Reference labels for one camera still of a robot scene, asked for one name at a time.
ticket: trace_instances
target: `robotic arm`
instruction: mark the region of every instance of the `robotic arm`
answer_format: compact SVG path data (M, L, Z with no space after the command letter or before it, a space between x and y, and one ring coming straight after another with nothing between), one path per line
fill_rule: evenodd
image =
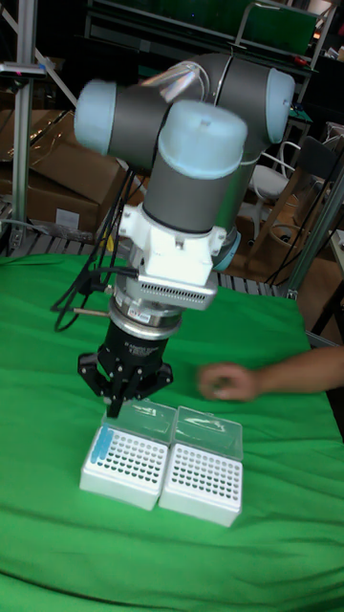
M81 93L78 141L152 169L143 204L125 206L119 225L138 275L117 276L106 339L78 362L108 416L173 382L162 361L168 338L184 309L204 310L217 293L213 258L226 244L218 211L229 200L231 230L257 159L282 140L293 88L274 69L204 55L120 94L101 81Z

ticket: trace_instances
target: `label sticker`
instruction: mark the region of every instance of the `label sticker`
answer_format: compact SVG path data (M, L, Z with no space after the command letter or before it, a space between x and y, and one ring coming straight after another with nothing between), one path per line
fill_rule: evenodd
M152 353L155 353L159 350L159 346L154 346L153 348L151 348L148 346L137 346L136 344L130 344L130 342L125 342L124 346L126 346L129 353L131 353L135 357L140 357L144 359L150 357Z
M62 208L58 208L56 210L56 223L59 226L65 226L66 228L71 228L72 230L78 230L79 218L80 215L78 215L77 212L62 210Z
M117 304L118 304L118 306L119 306L119 308L120 308L120 306L121 306L121 305L122 305L122 303L123 303L123 298L122 298L122 296L121 296L121 295L116 295L116 302L117 302Z
M128 315L140 323L149 323L150 315L140 312L137 308L129 308Z

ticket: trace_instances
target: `clear plastic lid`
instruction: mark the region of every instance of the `clear plastic lid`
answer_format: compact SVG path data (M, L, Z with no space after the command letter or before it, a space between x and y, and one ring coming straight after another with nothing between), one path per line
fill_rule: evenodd
M237 461L244 457L243 428L239 423L184 406L178 408L173 441Z
M121 431L135 433L149 440L157 440L170 446L176 427L177 410L150 400L132 400L123 404L116 419L105 415L102 424Z

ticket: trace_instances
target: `black cable bundle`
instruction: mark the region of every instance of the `black cable bundle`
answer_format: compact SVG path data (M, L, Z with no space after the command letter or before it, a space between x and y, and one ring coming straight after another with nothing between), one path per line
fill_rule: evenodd
M139 189L141 189L141 187L142 187L142 185L143 185L143 183L144 183L144 178L145 178L145 177L143 177L143 178L140 180L140 183L138 184L137 188L136 188L136 189L134 189L133 193L131 193L131 194L130 194L130 198L129 198L129 200L131 200L131 199L132 199L132 198L133 198L133 197L134 197L134 196L135 196L135 195L138 193Z
M88 298L94 291L103 292L107 287L109 278L111 274L125 274L127 276L136 277L138 272L134 268L125 268L121 266L115 266L115 260L118 250L118 229L120 224L121 215L123 213L124 205L126 204L129 196L129 192L132 186L132 183L135 178L135 172L132 168L128 168L125 178L122 181L122 184L118 190L118 194L116 196L115 202L112 204L109 209L105 221L103 224L103 228L96 240L96 243L93 247L91 254L89 255L85 265L83 266L80 273L77 275L76 279L73 281L72 285L69 289L63 294L63 296L52 306L51 311L53 313L58 313L57 321L54 326L54 330L56 332L63 332L75 323L79 314L75 314L72 319L66 323L65 325L61 325L63 318L67 313L72 313L74 308L72 308L72 304L77 295L82 295L82 301L79 308L83 309L86 306ZM111 255L110 266L106 268L102 268L101 264L104 259L106 253L106 246L108 243L108 239L112 234L114 228L116 229L116 237L114 240L114 250ZM106 274L104 280L101 279L101 275Z

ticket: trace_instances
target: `light blue joint cap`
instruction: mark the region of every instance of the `light blue joint cap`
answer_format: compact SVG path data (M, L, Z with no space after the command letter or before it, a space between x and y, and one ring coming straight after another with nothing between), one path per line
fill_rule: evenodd
M282 141L286 129L295 81L290 75L272 68L267 84L267 129L272 143Z
M247 126L229 111L192 100L176 102L159 136L161 156L192 179L221 179L243 157Z
M91 80L83 88L75 110L75 137L88 149L106 155L116 107L116 83Z

